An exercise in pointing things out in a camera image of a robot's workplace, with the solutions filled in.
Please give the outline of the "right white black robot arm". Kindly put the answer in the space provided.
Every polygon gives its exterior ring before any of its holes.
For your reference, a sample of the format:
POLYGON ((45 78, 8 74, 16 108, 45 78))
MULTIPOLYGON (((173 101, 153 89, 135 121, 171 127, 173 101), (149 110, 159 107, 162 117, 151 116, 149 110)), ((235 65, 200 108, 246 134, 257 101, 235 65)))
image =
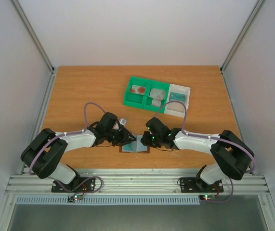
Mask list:
POLYGON ((184 128, 169 129, 158 118, 146 123, 141 143, 148 147, 192 150, 212 155, 215 163, 203 166, 194 177, 198 192, 205 192, 223 178, 241 180, 250 164, 255 164, 253 151, 233 132, 220 134, 193 133, 184 128))

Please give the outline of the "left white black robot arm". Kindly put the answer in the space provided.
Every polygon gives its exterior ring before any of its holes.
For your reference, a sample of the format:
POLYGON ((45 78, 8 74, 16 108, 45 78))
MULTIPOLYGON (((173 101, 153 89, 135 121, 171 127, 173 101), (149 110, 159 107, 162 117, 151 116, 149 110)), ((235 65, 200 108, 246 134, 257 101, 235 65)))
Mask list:
POLYGON ((31 174, 40 179, 51 178, 65 192, 76 192, 87 182, 68 165, 61 164, 64 153, 81 148, 98 147, 104 142, 112 146, 124 146, 136 141, 118 117, 110 112, 100 121, 73 132, 54 132, 43 129, 21 154, 21 161, 31 174))

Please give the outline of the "brown leather card holder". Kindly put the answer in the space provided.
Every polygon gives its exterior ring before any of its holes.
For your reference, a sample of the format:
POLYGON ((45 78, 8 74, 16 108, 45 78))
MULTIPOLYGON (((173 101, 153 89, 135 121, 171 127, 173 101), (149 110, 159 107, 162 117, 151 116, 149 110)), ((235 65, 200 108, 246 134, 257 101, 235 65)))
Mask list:
POLYGON ((142 135, 136 135, 136 141, 125 144, 119 149, 120 153, 150 153, 150 148, 141 143, 142 135))

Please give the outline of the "teal VIP card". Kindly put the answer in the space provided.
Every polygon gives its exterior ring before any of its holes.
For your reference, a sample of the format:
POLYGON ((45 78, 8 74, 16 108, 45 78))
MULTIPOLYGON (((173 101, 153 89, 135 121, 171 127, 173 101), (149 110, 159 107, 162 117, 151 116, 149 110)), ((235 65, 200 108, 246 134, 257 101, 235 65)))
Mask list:
POLYGON ((125 153, 136 152, 136 149, 132 147, 131 143, 121 147, 121 151, 125 153))

